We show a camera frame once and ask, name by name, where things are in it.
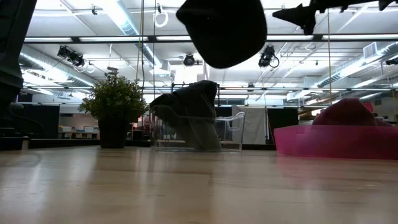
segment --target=spotlight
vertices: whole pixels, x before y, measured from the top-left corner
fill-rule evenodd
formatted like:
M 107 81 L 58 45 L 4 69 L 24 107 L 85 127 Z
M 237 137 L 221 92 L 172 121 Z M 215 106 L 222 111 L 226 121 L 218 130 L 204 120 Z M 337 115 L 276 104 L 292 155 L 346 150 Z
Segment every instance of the spotlight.
M 254 84 L 253 83 L 249 83 L 248 88 L 254 88 Z
M 387 65 L 398 65 L 398 58 L 386 61 Z
M 193 57 L 192 54 L 187 54 L 184 58 L 184 65 L 185 66 L 192 66 L 195 64 L 195 58 Z
M 66 59 L 76 67 L 83 67 L 85 65 L 83 55 L 72 52 L 67 46 L 61 46 L 57 55 L 62 59 Z
M 278 61 L 278 64 L 276 66 L 271 65 L 273 59 L 276 59 Z M 275 56 L 274 46 L 267 45 L 266 49 L 261 54 L 259 66 L 260 68 L 266 68 L 268 66 L 270 66 L 271 68 L 276 68 L 279 66 L 279 58 Z

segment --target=white curtain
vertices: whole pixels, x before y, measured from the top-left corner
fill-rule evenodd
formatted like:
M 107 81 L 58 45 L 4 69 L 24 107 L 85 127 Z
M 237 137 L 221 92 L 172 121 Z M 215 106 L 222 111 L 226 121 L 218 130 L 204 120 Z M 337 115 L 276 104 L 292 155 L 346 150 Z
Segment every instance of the white curtain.
M 235 116 L 239 112 L 245 112 L 243 144 L 266 144 L 265 129 L 265 109 L 232 106 L 232 115 Z

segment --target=black plant pot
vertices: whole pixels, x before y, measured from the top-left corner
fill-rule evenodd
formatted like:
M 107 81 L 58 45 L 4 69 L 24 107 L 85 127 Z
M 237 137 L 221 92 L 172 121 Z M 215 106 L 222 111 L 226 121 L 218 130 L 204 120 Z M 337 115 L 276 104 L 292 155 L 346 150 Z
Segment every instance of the black plant pot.
M 120 149 L 126 145 L 129 122 L 123 120 L 99 120 L 98 126 L 102 148 Z

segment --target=pink bowl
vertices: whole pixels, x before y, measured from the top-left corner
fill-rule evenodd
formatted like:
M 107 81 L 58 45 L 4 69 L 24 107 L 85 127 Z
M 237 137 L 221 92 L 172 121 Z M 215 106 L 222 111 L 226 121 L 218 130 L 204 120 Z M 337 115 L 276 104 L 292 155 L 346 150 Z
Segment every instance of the pink bowl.
M 275 129 L 277 152 L 292 156 L 398 159 L 398 128 L 290 126 Z

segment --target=office desk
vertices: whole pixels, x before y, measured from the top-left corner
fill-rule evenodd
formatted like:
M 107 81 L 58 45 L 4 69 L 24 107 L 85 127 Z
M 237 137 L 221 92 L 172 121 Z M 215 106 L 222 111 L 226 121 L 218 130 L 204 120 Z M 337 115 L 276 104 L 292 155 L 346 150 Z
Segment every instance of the office desk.
M 398 219 L 396 161 L 89 146 L 0 152 L 0 165 L 2 223 L 393 224 Z
M 70 134 L 69 138 L 72 138 L 72 134 L 81 134 L 82 138 L 88 138 L 88 135 L 91 134 L 91 137 L 96 139 L 100 138 L 100 133 L 89 133 L 89 132 L 78 132 L 78 131 L 60 131 L 58 132 L 61 134 L 61 138 L 65 138 L 66 134 Z

